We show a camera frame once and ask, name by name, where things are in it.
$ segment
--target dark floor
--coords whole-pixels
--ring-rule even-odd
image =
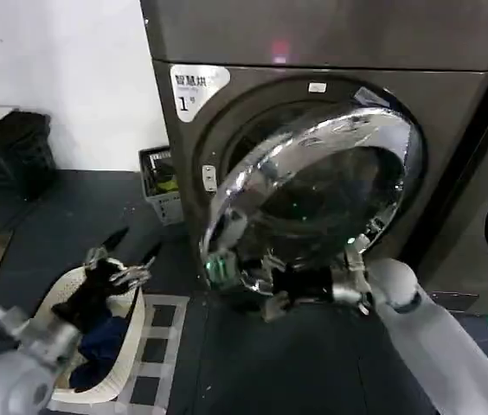
[[[227,310],[204,292],[183,229],[161,227],[133,173],[62,172],[38,202],[0,202],[0,231],[15,229],[0,267],[0,304],[32,312],[49,286],[79,264],[89,247],[124,226],[131,230],[117,256],[126,262],[138,261],[164,240],[144,292],[189,298],[169,415],[433,414],[377,320],[360,324],[353,316],[314,306],[265,325]],[[150,324],[172,323],[175,310],[157,307]],[[488,354],[486,320],[458,319]],[[10,346],[0,342],[0,352]],[[146,343],[143,361],[159,363],[170,354],[167,348],[164,339]],[[392,382],[387,382],[388,374]],[[135,408],[153,405],[160,381],[153,376],[138,381],[132,396]],[[152,412],[145,407],[134,412],[140,413]]]

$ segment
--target second washing machine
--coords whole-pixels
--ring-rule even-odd
[[[414,157],[402,166],[409,191],[401,209],[368,257],[400,253],[488,84],[488,2],[141,3],[196,251],[210,198],[251,150],[297,119],[363,122],[354,118],[361,107],[391,113],[398,121],[381,140]],[[371,166],[358,172],[358,186],[362,174],[385,169],[384,156],[352,156],[332,167],[338,175]],[[268,216],[288,220],[278,215]]]

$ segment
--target small box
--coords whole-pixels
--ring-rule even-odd
[[[184,221],[177,175],[169,147],[139,152],[144,198],[164,225]]]

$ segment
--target washing machine door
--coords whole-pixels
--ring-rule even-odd
[[[280,128],[232,169],[210,202],[201,244],[206,269],[216,269],[210,284],[269,295],[276,287],[266,262],[316,270],[347,244],[367,250],[414,190],[421,152],[415,125],[381,106],[325,105]],[[232,264],[212,261],[219,252]]]

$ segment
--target gray appliance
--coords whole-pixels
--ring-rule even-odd
[[[488,1],[141,3],[196,252],[217,185],[262,140],[361,105],[414,125],[424,147],[422,180],[369,250],[398,255],[488,84]]]
[[[470,164],[468,180],[416,268],[437,302],[488,314],[488,131]]]

